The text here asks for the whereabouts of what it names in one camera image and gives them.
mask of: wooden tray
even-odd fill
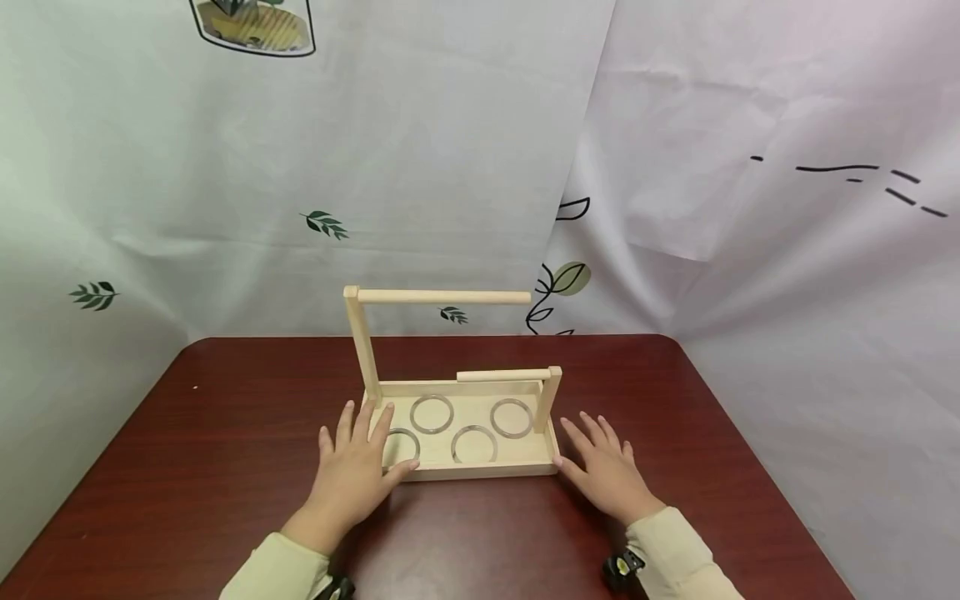
[[[392,402],[396,407],[393,428],[402,427],[413,432],[420,441],[420,468],[407,481],[439,481],[444,479],[478,479],[484,477],[518,477],[524,475],[552,475],[557,472],[553,457],[557,455],[557,439],[553,423],[547,422],[543,433],[530,433],[512,440],[493,429],[491,409],[494,404],[512,397],[523,402],[531,415],[537,413],[543,384],[540,381],[490,381],[463,383],[457,381],[381,381],[383,394],[381,408],[373,412],[373,422],[379,418],[382,407]],[[410,422],[410,409],[421,396],[439,394],[453,404],[453,422],[437,434],[417,431]],[[440,400],[426,400],[417,408],[417,423],[421,427],[439,427],[448,419],[449,409]],[[518,406],[505,404],[496,411],[496,423],[509,433],[523,431],[530,418]],[[451,454],[453,437],[462,427],[483,425],[496,438],[497,457],[490,462],[492,444],[479,431],[469,431],[457,441],[458,464]],[[405,435],[392,435],[384,451],[384,468],[413,458],[415,445]]]

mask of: table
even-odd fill
[[[561,365],[553,411],[604,415],[748,599],[851,598],[686,358],[657,335],[377,338],[381,379]],[[306,497],[316,435],[362,395],[349,338],[185,349],[7,581],[0,600],[208,600]],[[560,476],[415,483],[334,561],[362,600],[610,598],[622,532]],[[634,590],[632,597],[643,597]]]

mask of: metal ring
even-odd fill
[[[417,412],[417,407],[423,404],[427,400],[439,400],[443,404],[446,404],[446,408],[450,409],[450,417],[446,420],[446,423],[440,427],[435,427],[433,429],[427,429],[426,427],[421,427],[417,424],[417,420],[414,419],[414,413]],[[439,394],[430,394],[429,396],[420,396],[414,405],[410,407],[410,424],[414,426],[414,429],[421,433],[425,433],[428,436],[435,433],[440,433],[445,431],[447,427],[453,422],[453,404],[450,403],[450,400],[446,399],[446,396],[441,396]]]
[[[410,438],[411,440],[414,441],[414,448],[416,448],[417,451],[414,452],[414,457],[413,457],[412,460],[415,460],[415,461],[416,461],[416,460],[420,457],[420,440],[417,439],[417,434],[415,434],[413,431],[410,431],[409,429],[405,429],[405,428],[403,428],[403,427],[394,427],[393,429],[390,430],[390,433],[387,434],[387,437],[389,438],[390,436],[394,435],[395,433],[398,433],[398,434],[400,434],[400,435],[407,436],[408,438]]]
[[[529,421],[527,423],[526,429],[524,429],[519,433],[507,433],[506,431],[501,429],[499,425],[496,424],[496,417],[494,416],[496,415],[496,409],[500,408],[504,404],[515,404],[516,406],[519,406],[520,408],[523,409],[523,412],[527,414],[527,419]],[[516,398],[503,398],[502,400],[494,404],[493,408],[491,408],[490,410],[490,425],[493,426],[493,431],[497,432],[504,438],[507,438],[508,440],[519,440],[523,436],[530,433],[530,430],[534,428],[534,414],[530,412],[529,406],[517,400]]]
[[[450,443],[450,456],[453,457],[454,463],[463,463],[460,458],[457,456],[457,442],[460,440],[460,436],[464,435],[468,431],[479,431],[480,433],[486,435],[490,438],[491,444],[493,444],[493,455],[490,457],[489,462],[496,460],[496,437],[493,436],[490,429],[484,427],[483,425],[467,425],[463,429],[457,432],[457,435],[453,436],[453,442]]]

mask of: hand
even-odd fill
[[[571,421],[560,419],[574,447],[584,457],[586,470],[573,461],[557,456],[554,464],[593,506],[620,521],[624,527],[655,515],[666,508],[644,483],[634,464],[634,448],[629,442],[620,444],[616,432],[603,417],[597,424],[581,412],[589,438]]]
[[[419,461],[403,461],[383,474],[383,446],[390,434],[394,404],[387,404],[370,432],[373,402],[360,409],[351,426],[353,401],[337,425],[337,443],[320,428],[320,467],[310,497],[280,530],[288,539],[330,556],[351,527],[370,516]]]

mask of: wrist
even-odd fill
[[[340,545],[349,527],[337,519],[323,514],[299,509],[287,520],[280,533],[288,540],[329,557]]]
[[[617,520],[619,520],[624,527],[630,527],[642,518],[653,516],[665,508],[666,504],[663,504],[659,498],[652,494],[648,494],[647,496],[631,503],[629,508],[617,516]]]

